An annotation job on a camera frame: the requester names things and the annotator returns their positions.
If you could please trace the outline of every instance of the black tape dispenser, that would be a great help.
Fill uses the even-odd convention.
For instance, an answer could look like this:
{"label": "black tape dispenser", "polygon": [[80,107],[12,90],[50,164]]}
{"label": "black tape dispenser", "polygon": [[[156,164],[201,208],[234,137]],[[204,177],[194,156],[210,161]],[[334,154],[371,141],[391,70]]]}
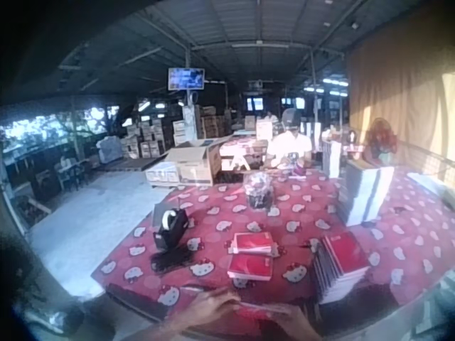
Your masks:
{"label": "black tape dispenser", "polygon": [[155,244],[158,249],[170,250],[178,245],[188,227],[185,210],[167,210],[163,214],[158,232],[154,232]]}

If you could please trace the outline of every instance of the beige curtain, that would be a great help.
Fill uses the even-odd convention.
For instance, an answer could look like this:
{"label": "beige curtain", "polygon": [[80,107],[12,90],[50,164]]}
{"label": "beige curtain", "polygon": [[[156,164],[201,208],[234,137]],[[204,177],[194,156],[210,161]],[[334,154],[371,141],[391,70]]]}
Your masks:
{"label": "beige curtain", "polygon": [[[444,1],[433,1],[348,56],[350,125],[364,133],[376,118],[386,119],[402,142],[399,160],[424,172],[455,161],[454,23]],[[428,159],[432,153],[440,158]]]}

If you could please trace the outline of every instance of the television monitor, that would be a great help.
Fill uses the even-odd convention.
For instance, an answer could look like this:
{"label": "television monitor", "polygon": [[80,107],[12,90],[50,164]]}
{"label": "television monitor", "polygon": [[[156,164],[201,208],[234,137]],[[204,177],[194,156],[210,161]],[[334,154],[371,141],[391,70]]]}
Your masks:
{"label": "television monitor", "polygon": [[204,90],[204,75],[204,69],[170,68],[168,90]]}

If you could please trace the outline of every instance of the man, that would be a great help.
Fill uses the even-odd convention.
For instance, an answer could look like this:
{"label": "man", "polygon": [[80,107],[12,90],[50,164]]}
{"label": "man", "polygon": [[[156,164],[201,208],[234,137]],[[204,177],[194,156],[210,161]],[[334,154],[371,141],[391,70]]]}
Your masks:
{"label": "man", "polygon": [[265,121],[271,121],[272,123],[277,123],[278,122],[278,117],[272,114],[272,112],[268,111],[267,115],[264,117]]}
{"label": "man", "polygon": [[[185,329],[213,322],[239,308],[240,297],[227,288],[219,288],[200,293],[193,302],[180,313],[172,315],[158,325],[146,328],[123,341],[169,341]],[[299,307],[279,306],[283,313],[272,313],[269,318],[277,323],[296,341],[321,341]]]}
{"label": "man", "polygon": [[311,140],[300,134],[301,115],[297,109],[290,108],[283,112],[282,123],[285,132],[276,136],[267,148],[266,168],[285,168],[293,158],[299,165],[311,164]]}

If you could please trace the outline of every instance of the cap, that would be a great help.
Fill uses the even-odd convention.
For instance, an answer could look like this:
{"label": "cap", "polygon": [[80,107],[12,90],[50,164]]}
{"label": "cap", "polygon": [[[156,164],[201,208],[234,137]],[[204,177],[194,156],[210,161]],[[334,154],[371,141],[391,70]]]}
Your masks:
{"label": "cap", "polygon": [[283,112],[282,122],[285,128],[298,128],[300,127],[301,114],[295,108],[288,108]]}

